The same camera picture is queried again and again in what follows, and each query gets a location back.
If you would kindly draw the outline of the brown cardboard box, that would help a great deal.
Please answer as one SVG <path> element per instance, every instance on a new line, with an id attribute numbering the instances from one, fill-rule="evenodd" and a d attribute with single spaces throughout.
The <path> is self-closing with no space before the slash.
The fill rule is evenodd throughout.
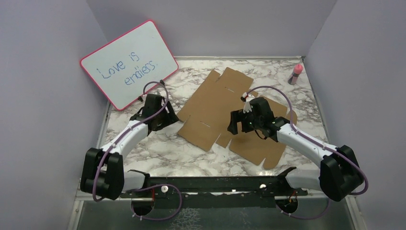
<path id="1" fill-rule="evenodd" d="M 265 170 L 275 168 L 285 151 L 284 144 L 262 140 L 255 132 L 232 135 L 227 130 L 230 113 L 243 108 L 240 97 L 252 83 L 252 78 L 231 68 L 222 74 L 212 70 L 177 113 L 184 122 L 178 134 L 204 151 L 217 144 L 255 165 L 262 164 Z"/>

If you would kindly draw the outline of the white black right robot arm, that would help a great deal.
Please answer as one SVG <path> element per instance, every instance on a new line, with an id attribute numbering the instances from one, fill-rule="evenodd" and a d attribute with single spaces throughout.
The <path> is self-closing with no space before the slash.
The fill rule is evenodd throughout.
<path id="1" fill-rule="evenodd" d="M 289 171 L 276 182 L 277 191 L 282 195 L 303 188 L 322 191 L 331 200 L 341 201 L 367 183 L 350 147 L 330 145 L 300 131 L 290 120 L 274 116 L 268 101 L 262 97 L 248 99 L 244 108 L 232 111 L 227 130 L 233 135 L 239 131 L 261 132 L 261 139 L 270 138 L 285 144 L 318 167 Z"/>

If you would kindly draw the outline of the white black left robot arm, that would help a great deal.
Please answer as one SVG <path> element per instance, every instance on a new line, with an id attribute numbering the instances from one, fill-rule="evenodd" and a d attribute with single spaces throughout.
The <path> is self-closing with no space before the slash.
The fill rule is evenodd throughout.
<path id="1" fill-rule="evenodd" d="M 80 180 L 80 190 L 92 195 L 96 202 L 115 200 L 121 193 L 133 191 L 143 197 L 150 192 L 149 174 L 124 170 L 124 160 L 151 132 L 178 122 L 168 98 L 147 94 L 144 106 L 130 117 L 127 126 L 101 148 L 90 148 Z"/>

